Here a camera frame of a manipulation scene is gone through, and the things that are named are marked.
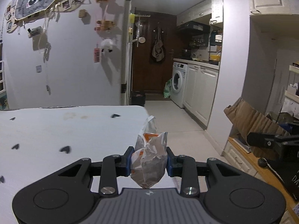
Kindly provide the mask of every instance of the brown door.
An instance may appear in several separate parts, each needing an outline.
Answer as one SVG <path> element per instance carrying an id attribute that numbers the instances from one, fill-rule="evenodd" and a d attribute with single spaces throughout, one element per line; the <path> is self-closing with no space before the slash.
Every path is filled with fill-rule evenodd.
<path id="1" fill-rule="evenodd" d="M 132 90 L 145 91 L 145 93 L 162 93 L 166 81 L 172 76 L 172 58 L 177 58 L 182 49 L 188 46 L 190 37 L 188 35 L 178 35 L 175 33 L 176 16 L 164 13 L 154 13 L 147 11 L 135 11 L 135 14 L 150 15 L 150 17 L 141 17 L 142 31 L 141 36 L 145 37 L 145 43 L 133 43 L 132 50 Z M 163 45 L 165 48 L 165 60 L 157 63 L 150 56 L 152 46 L 155 41 L 156 32 L 154 30 L 160 27 Z"/>

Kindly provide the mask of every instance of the ribbed gray panel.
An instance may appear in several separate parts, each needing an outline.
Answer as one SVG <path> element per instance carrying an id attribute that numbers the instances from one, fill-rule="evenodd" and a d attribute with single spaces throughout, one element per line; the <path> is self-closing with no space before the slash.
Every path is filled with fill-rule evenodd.
<path id="1" fill-rule="evenodd" d="M 82 224 L 219 224 L 196 199 L 172 189 L 123 189 L 120 196 L 100 201 Z"/>

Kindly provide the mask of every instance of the plastic bag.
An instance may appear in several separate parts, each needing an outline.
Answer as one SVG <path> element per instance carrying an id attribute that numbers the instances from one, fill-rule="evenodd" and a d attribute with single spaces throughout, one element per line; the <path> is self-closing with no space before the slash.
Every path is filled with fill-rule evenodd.
<path id="1" fill-rule="evenodd" d="M 171 84 L 172 84 L 172 79 L 169 79 L 165 83 L 165 87 L 164 87 L 164 91 L 163 91 L 163 96 L 165 99 L 170 97 Z"/>
<path id="2" fill-rule="evenodd" d="M 157 134 L 154 116 L 147 118 L 138 134 L 131 158 L 131 178 L 142 188 L 150 188 L 165 174 L 167 132 Z"/>

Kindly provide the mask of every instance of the range hood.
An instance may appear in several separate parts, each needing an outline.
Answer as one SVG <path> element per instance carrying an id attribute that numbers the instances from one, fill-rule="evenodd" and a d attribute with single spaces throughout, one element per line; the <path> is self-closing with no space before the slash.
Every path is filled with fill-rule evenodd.
<path id="1" fill-rule="evenodd" d="M 185 24 L 177 26 L 176 29 L 179 33 L 186 33 L 189 35 L 202 35 L 202 34 L 209 34 L 210 33 L 210 26 L 201 24 L 198 22 L 190 21 Z"/>

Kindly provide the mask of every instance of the corrugated cardboard box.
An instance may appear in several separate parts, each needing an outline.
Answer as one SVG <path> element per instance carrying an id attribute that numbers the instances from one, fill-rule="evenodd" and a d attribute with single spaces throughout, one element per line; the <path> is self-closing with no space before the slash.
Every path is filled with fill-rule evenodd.
<path id="1" fill-rule="evenodd" d="M 233 123 L 234 127 L 240 132 L 244 140 L 246 140 L 247 135 L 250 132 L 289 135 L 289 133 L 277 123 L 274 123 L 262 113 L 255 110 L 242 98 L 239 98 L 234 105 L 225 108 L 224 113 L 231 123 Z M 271 160 L 278 158 L 277 152 L 271 149 L 251 147 L 251 150 L 256 157 L 264 157 Z"/>

